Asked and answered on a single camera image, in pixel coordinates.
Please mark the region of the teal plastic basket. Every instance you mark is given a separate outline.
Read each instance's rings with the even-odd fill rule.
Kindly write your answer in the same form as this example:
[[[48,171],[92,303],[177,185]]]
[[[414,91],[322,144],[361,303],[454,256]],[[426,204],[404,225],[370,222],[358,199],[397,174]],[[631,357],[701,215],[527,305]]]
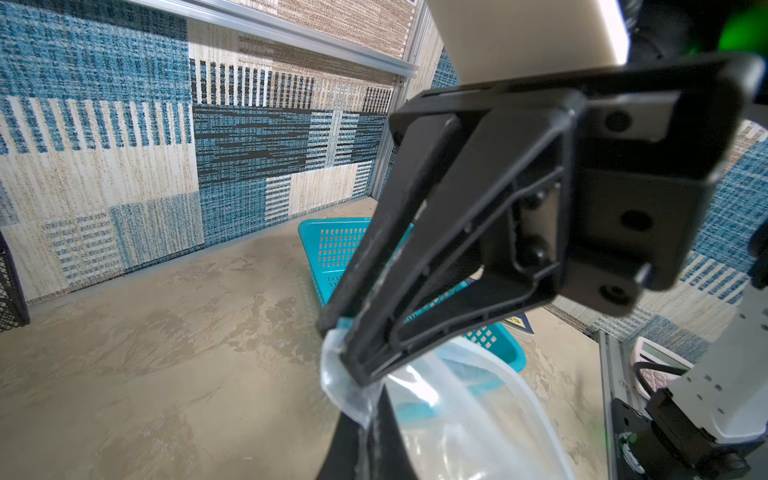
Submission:
[[[311,219],[301,222],[298,234],[309,261],[313,286],[321,306],[330,300],[370,224],[368,218]],[[516,372],[527,365],[522,346],[502,320],[464,334]]]

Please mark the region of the clear zip top bag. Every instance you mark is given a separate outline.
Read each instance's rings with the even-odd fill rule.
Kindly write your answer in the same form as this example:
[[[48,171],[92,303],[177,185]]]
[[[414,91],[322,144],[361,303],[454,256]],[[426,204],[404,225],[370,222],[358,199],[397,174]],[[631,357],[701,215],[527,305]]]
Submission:
[[[524,379],[465,339],[451,340],[361,387],[341,362],[344,329],[322,345],[320,384],[366,431],[357,479],[374,478],[374,418],[383,388],[417,479],[572,479],[552,422]]]

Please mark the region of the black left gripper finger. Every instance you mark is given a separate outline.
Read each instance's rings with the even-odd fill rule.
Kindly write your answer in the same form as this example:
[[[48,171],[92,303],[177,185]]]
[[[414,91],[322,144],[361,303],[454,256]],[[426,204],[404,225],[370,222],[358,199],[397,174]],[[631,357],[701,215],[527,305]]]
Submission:
[[[341,413],[326,458],[317,480],[354,480],[366,431],[355,420]]]
[[[567,115],[455,114],[464,136],[354,319],[341,351],[368,385],[477,327],[551,300],[567,241]]]
[[[320,335],[362,311],[429,188],[444,173],[447,149],[463,136],[455,114],[423,116],[408,127],[371,223],[316,322]]]
[[[374,418],[374,478],[417,479],[386,388],[382,390]]]

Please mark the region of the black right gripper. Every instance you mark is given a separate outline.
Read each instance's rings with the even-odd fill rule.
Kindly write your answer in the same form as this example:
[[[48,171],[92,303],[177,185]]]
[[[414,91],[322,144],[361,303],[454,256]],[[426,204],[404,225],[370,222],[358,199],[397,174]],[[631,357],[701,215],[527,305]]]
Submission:
[[[564,297],[620,317],[674,286],[764,73],[730,52],[578,74],[590,110]]]

